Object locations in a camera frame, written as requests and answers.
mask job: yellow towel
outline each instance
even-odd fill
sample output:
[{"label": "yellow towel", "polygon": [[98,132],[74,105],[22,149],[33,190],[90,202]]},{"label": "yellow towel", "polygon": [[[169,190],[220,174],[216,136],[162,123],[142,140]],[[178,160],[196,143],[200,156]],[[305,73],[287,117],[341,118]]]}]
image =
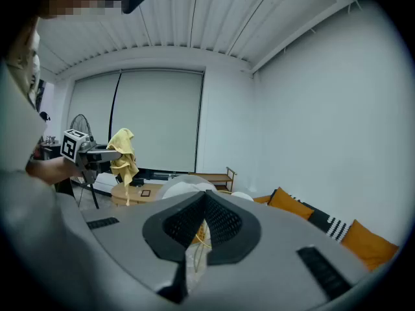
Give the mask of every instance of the yellow towel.
[{"label": "yellow towel", "polygon": [[136,156],[131,145],[131,139],[134,137],[133,133],[123,128],[119,130],[108,143],[107,149],[114,149],[123,154],[121,158],[111,161],[112,174],[120,174],[124,181],[125,196],[127,197],[127,206],[130,206],[130,195],[128,194],[128,186],[132,181],[134,175],[138,173],[136,165]]}]

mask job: white marker cube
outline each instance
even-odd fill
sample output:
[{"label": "white marker cube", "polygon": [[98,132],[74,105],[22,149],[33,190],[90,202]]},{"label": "white marker cube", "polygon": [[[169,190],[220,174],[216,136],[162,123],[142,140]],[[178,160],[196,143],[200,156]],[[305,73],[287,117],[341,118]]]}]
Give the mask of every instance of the white marker cube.
[{"label": "white marker cube", "polygon": [[77,152],[80,148],[80,145],[85,142],[86,133],[78,132],[74,129],[70,129],[64,132],[64,138],[62,146],[60,147],[60,154],[65,158],[75,162],[77,158]]}]

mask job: person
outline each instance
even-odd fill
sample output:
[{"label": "person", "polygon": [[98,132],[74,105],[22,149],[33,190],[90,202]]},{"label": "person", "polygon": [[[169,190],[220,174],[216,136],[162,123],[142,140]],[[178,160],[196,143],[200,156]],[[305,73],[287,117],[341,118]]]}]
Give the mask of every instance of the person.
[{"label": "person", "polygon": [[[39,17],[47,19],[72,14],[74,8],[96,6],[99,1],[105,0],[41,0],[36,15],[25,23],[10,46],[5,56],[6,68],[8,69],[6,73],[10,73],[12,82],[16,84],[15,88],[23,94],[33,109],[40,79],[40,60],[38,57],[40,37],[36,31]],[[48,118],[47,114],[41,112],[40,117],[45,124],[45,118]],[[33,119],[32,123],[37,124],[37,128],[33,127],[33,131],[32,129],[27,130],[28,133],[34,133],[35,130],[42,129],[40,122],[36,119]],[[75,164],[64,157],[37,161],[33,160],[31,156],[25,170],[30,176],[39,178],[50,185],[71,176],[82,176]]]}]

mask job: ceiling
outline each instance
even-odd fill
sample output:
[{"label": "ceiling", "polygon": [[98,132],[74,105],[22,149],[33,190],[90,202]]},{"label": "ceiling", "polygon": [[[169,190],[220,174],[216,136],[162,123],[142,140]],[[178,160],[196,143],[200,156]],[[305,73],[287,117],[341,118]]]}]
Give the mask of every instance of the ceiling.
[{"label": "ceiling", "polygon": [[51,75],[140,47],[225,54],[258,70],[290,42],[356,0],[146,0],[130,15],[41,20],[41,67]]}]

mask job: floor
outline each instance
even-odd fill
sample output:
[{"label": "floor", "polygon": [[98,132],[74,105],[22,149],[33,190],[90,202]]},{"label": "floor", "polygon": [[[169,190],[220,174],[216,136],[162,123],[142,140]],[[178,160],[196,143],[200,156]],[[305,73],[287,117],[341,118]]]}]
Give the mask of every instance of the floor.
[{"label": "floor", "polygon": [[[73,194],[77,203],[79,203],[79,209],[81,211],[95,209],[91,191],[76,185],[72,187]],[[115,207],[115,204],[111,202],[111,197],[97,193],[95,193],[95,196],[97,197],[100,209]],[[186,250],[186,283],[189,292],[197,286],[197,283],[206,271],[206,255],[209,250],[205,246],[202,247],[200,243],[192,244]]]}]

